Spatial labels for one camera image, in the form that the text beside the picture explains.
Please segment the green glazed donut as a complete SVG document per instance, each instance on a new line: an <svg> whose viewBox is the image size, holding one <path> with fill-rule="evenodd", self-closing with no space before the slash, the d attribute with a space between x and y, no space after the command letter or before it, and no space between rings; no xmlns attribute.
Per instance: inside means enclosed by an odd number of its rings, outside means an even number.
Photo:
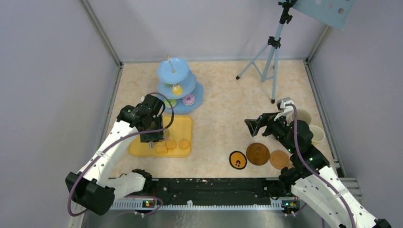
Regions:
<svg viewBox="0 0 403 228"><path fill-rule="evenodd" d="M175 99L168 99L168 100L164 100L164 104L167 108L172 108L176 106L176 100Z"/></svg>

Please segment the purple donut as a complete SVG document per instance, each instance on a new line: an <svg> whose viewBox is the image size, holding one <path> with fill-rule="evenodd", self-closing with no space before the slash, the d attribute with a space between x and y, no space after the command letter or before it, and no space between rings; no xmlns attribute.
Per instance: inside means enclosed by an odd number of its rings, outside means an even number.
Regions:
<svg viewBox="0 0 403 228"><path fill-rule="evenodd" d="M190 106L195 103L195 96L193 94L188 94L185 97L182 98L182 103L185 106Z"/></svg>

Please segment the yellow cupcake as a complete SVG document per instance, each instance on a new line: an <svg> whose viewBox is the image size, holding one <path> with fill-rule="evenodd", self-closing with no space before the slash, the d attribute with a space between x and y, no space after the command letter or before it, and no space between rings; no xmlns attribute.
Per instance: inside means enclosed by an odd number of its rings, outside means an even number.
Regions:
<svg viewBox="0 0 403 228"><path fill-rule="evenodd" d="M183 88L180 84L174 84L172 86L172 93L174 96L179 96L183 93Z"/></svg>

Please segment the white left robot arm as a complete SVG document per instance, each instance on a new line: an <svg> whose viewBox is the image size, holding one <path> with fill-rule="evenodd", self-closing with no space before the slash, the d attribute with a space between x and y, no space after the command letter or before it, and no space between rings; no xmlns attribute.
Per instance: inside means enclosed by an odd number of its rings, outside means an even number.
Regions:
<svg viewBox="0 0 403 228"><path fill-rule="evenodd" d="M164 138L167 128L163 126L162 113L166 106L161 96L152 92L143 96L136 106L122 108L93 157L77 173L66 176L70 216L80 216L87 210L104 215L118 199L134 192L140 196L152 192L152 175L145 170L134 169L117 178L111 178L110 174L134 139L141 137L141 142L155 143ZM72 203L82 206L84 211L74 212Z"/></svg>

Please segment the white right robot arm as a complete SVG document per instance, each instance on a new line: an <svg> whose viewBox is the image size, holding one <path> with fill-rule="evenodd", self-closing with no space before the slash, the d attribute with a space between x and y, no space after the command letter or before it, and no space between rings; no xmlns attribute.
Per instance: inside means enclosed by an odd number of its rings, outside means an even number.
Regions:
<svg viewBox="0 0 403 228"><path fill-rule="evenodd" d="M245 119L251 136L265 127L263 136L273 136L290 153L292 168L279 175L279 191L297 196L332 228L389 228L384 218L367 211L342 183L327 158L311 143L313 133L305 121L288 123L277 113L264 113L257 119Z"/></svg>

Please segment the round orange cookie left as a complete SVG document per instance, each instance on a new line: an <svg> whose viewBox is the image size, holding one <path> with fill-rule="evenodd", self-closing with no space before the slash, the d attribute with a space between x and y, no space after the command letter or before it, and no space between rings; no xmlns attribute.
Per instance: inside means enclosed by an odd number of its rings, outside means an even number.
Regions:
<svg viewBox="0 0 403 228"><path fill-rule="evenodd" d="M165 146L168 150L174 150L177 147L177 143L175 140L169 139L166 141Z"/></svg>

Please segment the dark brown wooden saucer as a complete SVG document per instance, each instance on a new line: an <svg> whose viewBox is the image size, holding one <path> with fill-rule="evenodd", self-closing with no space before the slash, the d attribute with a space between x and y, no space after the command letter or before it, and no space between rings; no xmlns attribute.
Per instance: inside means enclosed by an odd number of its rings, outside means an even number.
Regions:
<svg viewBox="0 0 403 228"><path fill-rule="evenodd" d="M255 142L247 147L246 157L253 165L262 166L269 161L270 152L265 145Z"/></svg>

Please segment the yellow serving tray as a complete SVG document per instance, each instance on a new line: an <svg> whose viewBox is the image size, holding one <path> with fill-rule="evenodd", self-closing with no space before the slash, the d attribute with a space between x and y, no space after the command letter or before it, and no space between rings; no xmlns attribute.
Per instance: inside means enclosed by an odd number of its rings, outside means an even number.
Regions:
<svg viewBox="0 0 403 228"><path fill-rule="evenodd" d="M174 150L168 150L166 154L156 154L156 146L165 145L167 140L157 142L152 149L149 144L140 142L139 138L132 141L128 148L128 153L136 157L170 157L170 158L185 158L191 154L192 151L192 129L193 119L189 116L179 115L174 117L173 124L167 130L170 133L169 139L175 140L177 147ZM182 150L179 147L179 141L187 139L190 142L190 147Z"/></svg>

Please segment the cream cup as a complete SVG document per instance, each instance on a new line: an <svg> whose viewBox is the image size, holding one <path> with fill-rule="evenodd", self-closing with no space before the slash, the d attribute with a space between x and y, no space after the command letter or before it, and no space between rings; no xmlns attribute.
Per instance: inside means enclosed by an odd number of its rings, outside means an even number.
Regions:
<svg viewBox="0 0 403 228"><path fill-rule="evenodd" d="M297 119L301 121L305 121L308 125L312 123L311 114L304 109L297 109Z"/></svg>
<svg viewBox="0 0 403 228"><path fill-rule="evenodd" d="M309 129L313 134L313 138L311 140L313 145L318 145L325 139L326 135L325 135L324 130L321 127L316 126L316 125L310 125Z"/></svg>

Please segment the black and yellow round coaster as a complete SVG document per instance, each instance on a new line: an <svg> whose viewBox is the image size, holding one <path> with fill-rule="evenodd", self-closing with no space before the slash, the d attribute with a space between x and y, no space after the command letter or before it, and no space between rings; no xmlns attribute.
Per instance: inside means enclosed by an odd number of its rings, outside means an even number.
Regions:
<svg viewBox="0 0 403 228"><path fill-rule="evenodd" d="M232 168L237 170L243 170L247 166L248 159L244 153L239 151L233 151L229 155L229 163Z"/></svg>

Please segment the cream cup front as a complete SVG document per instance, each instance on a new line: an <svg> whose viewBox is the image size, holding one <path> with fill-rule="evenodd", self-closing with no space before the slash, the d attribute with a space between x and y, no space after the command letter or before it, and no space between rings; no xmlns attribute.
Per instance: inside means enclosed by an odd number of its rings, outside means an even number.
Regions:
<svg viewBox="0 0 403 228"><path fill-rule="evenodd" d="M321 127L316 126L316 125L310 125L309 129L313 134L313 138L311 140L313 145L318 145L325 139L326 135L325 135L324 130Z"/></svg>

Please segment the light blue tripod stand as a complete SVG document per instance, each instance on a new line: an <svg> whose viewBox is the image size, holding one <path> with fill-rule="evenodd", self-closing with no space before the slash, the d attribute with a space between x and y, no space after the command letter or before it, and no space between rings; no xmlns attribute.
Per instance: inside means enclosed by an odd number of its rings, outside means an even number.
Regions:
<svg viewBox="0 0 403 228"><path fill-rule="evenodd" d="M260 75L261 82L272 79L272 94L271 103L275 103L277 74L278 74L278 61L279 51L281 47L281 33L285 24L288 24L293 16L289 13L290 9L294 7L297 0L279 0L278 5L282 7L282 13L279 19L278 28L275 36L269 36L267 43L263 48L251 59L251 61L243 68L243 70L236 76L236 80L239 80L243 74L251 67L254 66L258 74ZM261 72L256 65L256 60L263 54L263 52L270 47L269 56L266 61L264 70Z"/></svg>

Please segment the blue three-tier cake stand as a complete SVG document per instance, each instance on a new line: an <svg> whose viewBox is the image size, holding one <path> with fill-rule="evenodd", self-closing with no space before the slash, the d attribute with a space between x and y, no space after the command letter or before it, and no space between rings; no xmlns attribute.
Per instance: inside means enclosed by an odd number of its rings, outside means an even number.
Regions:
<svg viewBox="0 0 403 228"><path fill-rule="evenodd" d="M190 69L190 66L186 60L176 57L169 57L167 60L162 61L159 64L156 72L159 78L157 90L163 95L159 96L159 98L163 101L165 99L175 99L177 102L175 107L166 107L166 112L187 114L202 104L204 95L203 85L197 81L195 74ZM180 84L182 86L183 93L181 95L173 95L172 86L174 84ZM193 94L195 96L195 103L190 106L185 106L182 103L182 98L188 94Z"/></svg>

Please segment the light blue perforated panel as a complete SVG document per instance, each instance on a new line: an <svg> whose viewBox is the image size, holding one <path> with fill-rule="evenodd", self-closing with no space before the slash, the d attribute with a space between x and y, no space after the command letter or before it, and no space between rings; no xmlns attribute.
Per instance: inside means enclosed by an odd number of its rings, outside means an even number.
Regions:
<svg viewBox="0 0 403 228"><path fill-rule="evenodd" d="M355 0L297 0L293 9L342 31Z"/></svg>

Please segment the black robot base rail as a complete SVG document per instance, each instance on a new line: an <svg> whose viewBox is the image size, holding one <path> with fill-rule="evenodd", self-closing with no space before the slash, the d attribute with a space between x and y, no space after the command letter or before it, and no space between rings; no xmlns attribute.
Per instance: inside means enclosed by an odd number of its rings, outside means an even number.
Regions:
<svg viewBox="0 0 403 228"><path fill-rule="evenodd" d="M278 178L155 178L132 195L156 196L163 201L174 198L226 196L277 200L294 197Z"/></svg>

